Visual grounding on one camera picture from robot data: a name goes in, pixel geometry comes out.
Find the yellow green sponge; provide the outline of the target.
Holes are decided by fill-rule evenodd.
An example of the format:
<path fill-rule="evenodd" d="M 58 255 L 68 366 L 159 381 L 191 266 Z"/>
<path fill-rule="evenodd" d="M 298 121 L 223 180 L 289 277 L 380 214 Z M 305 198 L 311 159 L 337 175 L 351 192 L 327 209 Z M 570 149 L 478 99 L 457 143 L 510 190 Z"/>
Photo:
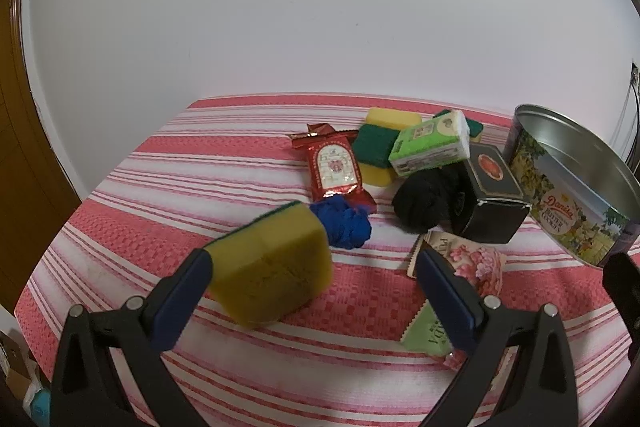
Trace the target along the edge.
<path fill-rule="evenodd" d="M 289 202 L 204 247 L 213 262 L 209 291 L 246 329 L 277 322 L 332 283 L 326 230 L 301 202 Z"/>
<path fill-rule="evenodd" d="M 433 117 L 435 118 L 449 113 L 451 113 L 451 109 L 446 108 L 435 114 Z M 474 143 L 480 143 L 484 131 L 484 124 L 471 118 L 465 117 L 465 120 L 470 130 L 470 141 Z"/>

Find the blue cloth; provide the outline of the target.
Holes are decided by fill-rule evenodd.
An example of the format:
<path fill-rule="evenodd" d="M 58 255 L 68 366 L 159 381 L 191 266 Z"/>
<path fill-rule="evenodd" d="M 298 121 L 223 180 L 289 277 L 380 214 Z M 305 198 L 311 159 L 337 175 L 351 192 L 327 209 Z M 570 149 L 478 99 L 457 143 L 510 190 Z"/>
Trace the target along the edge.
<path fill-rule="evenodd" d="M 309 209 L 324 226 L 332 247 L 360 248 L 371 237 L 372 227 L 367 210 L 350 205 L 342 195 L 313 202 Z"/>

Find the green-top yellow sponge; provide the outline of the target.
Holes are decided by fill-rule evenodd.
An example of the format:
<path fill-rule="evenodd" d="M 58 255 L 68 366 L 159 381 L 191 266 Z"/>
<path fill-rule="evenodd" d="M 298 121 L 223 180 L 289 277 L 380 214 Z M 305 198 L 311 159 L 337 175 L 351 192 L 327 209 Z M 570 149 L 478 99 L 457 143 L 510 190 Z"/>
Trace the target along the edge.
<path fill-rule="evenodd" d="M 388 129 L 375 124 L 363 124 L 357 138 L 352 142 L 352 151 L 361 164 L 378 168 L 390 168 L 390 153 L 399 131 Z"/>

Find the green sachet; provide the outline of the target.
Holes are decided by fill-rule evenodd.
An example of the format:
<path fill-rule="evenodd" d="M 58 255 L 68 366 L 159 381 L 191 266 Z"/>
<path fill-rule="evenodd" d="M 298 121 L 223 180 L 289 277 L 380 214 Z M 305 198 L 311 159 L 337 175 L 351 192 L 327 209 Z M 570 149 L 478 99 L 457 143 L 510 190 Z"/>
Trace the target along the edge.
<path fill-rule="evenodd" d="M 444 326 L 440 323 L 431 303 L 425 301 L 400 338 L 410 352 L 422 353 L 441 365 L 457 371 L 465 362 L 464 352 L 454 349 Z"/>

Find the pink floral sachet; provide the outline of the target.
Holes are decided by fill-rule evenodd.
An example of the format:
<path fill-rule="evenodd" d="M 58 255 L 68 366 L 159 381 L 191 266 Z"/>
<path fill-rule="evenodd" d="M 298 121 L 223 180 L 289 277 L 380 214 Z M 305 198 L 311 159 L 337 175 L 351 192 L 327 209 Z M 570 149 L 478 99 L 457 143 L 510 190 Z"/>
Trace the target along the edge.
<path fill-rule="evenodd" d="M 482 297 L 500 295 L 506 256 L 496 248 L 447 232 L 429 231 L 420 235 L 411 249 L 407 269 L 409 279 L 416 279 L 416 258 L 426 247 L 432 247 L 444 257 L 454 274 L 464 277 Z"/>

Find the black tea box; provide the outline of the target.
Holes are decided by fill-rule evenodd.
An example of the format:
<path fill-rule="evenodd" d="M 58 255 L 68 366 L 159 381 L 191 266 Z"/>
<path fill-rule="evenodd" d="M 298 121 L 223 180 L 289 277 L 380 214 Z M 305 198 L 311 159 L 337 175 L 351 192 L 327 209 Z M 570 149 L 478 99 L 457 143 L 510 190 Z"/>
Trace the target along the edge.
<path fill-rule="evenodd" d="M 507 244 L 530 204 L 495 145 L 472 143 L 470 157 L 442 168 L 452 233 L 476 243 Z"/>

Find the round cookie tin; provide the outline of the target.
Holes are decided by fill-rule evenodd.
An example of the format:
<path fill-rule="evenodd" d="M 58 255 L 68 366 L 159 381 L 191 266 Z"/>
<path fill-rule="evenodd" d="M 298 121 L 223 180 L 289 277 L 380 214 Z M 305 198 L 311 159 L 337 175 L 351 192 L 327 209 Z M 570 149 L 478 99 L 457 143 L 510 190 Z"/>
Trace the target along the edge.
<path fill-rule="evenodd" d="M 515 109 L 503 157 L 530 215 L 564 251 L 601 268 L 639 238 L 639 182 L 596 134 L 553 110 Z"/>

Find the black crumpled cloth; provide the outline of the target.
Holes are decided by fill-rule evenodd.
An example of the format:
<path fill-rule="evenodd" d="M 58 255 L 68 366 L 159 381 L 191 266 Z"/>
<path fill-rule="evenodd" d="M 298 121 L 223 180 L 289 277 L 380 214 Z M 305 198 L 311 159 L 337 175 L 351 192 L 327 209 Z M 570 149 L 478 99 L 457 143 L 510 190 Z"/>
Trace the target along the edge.
<path fill-rule="evenodd" d="M 410 174 L 398 188 L 392 206 L 407 230 L 426 233 L 437 225 L 461 231 L 471 216 L 472 185 L 462 164 Z"/>

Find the brown wooden door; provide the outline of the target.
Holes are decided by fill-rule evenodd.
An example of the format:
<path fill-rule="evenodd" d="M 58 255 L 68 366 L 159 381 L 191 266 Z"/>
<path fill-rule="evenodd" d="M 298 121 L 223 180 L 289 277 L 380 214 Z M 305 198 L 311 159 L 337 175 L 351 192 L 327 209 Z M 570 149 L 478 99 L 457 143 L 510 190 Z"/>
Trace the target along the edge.
<path fill-rule="evenodd" d="M 29 87 L 22 15 L 22 0 L 1 0 L 1 306 L 9 312 L 47 247 L 80 205 Z"/>

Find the green tissue pack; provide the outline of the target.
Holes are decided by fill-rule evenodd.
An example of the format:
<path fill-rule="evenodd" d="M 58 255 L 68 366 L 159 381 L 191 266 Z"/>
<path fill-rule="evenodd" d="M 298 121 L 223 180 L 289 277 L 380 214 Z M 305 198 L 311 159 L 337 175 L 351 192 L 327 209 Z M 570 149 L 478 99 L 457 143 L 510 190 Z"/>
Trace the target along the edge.
<path fill-rule="evenodd" d="M 399 132 L 388 161 L 397 176 L 410 176 L 470 158 L 470 129 L 461 110 Z"/>

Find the red white striped tablecloth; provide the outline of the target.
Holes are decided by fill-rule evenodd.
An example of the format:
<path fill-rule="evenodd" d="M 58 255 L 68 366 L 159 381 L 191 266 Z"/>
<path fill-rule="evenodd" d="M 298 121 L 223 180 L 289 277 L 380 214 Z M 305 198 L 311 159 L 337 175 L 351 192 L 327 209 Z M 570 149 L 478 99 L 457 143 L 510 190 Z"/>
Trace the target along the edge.
<path fill-rule="evenodd" d="M 634 426 L 639 183 L 553 110 L 206 98 L 18 299 L 55 426 Z"/>

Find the yellow sponge at back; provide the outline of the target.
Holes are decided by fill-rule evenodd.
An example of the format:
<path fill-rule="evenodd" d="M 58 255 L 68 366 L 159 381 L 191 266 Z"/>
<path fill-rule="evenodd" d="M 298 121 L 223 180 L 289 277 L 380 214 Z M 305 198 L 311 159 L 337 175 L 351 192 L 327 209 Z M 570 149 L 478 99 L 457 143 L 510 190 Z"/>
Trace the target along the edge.
<path fill-rule="evenodd" d="M 416 124 L 421 124 L 422 118 L 417 113 L 404 112 L 403 110 L 387 109 L 381 107 L 372 107 L 367 113 L 364 124 L 375 124 L 388 129 L 394 129 L 401 132 Z M 361 164 L 358 161 L 362 181 L 365 184 L 374 186 L 387 186 L 394 182 L 397 174 L 393 166 L 390 168 L 378 168 Z"/>

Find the red candy packet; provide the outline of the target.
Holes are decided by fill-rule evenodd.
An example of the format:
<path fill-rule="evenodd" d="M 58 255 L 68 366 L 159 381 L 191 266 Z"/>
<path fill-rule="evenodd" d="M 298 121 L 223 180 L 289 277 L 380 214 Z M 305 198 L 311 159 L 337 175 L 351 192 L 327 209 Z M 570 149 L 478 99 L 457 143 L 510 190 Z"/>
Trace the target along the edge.
<path fill-rule="evenodd" d="M 308 124 L 306 132 L 288 137 L 293 150 L 303 152 L 310 172 L 311 200 L 341 195 L 352 207 L 375 213 L 376 202 L 363 187 L 352 142 L 357 130 L 336 130 L 330 124 Z"/>

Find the wall power socket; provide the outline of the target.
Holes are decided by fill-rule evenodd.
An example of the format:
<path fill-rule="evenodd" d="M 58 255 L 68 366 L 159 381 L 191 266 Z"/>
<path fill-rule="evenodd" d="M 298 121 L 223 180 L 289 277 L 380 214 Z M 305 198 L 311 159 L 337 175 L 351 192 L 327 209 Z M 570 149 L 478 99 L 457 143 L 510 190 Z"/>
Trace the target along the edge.
<path fill-rule="evenodd" d="M 640 82 L 640 68 L 636 64 L 632 63 L 630 68 L 630 84 L 632 87 L 638 88 L 639 82 Z"/>

